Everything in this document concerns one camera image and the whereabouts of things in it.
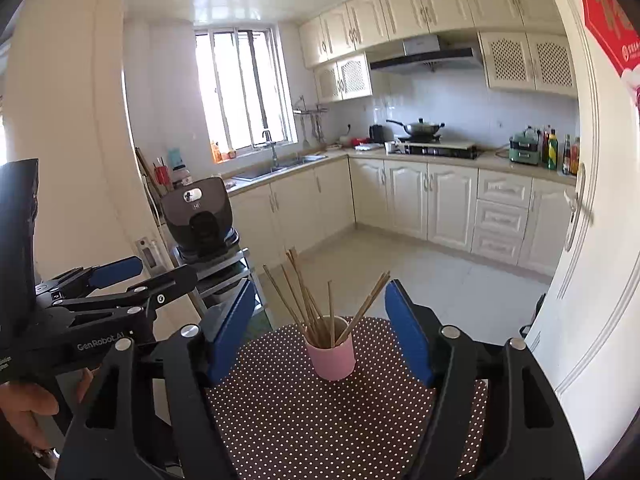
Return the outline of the person's left hand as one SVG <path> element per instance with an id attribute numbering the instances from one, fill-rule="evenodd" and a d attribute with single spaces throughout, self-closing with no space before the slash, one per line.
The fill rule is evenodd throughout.
<path id="1" fill-rule="evenodd" d="M 35 419 L 36 415 L 58 414 L 58 401 L 48 390 L 31 382 L 6 382 L 1 385 L 1 413 L 31 448 L 39 451 L 52 448 Z"/>

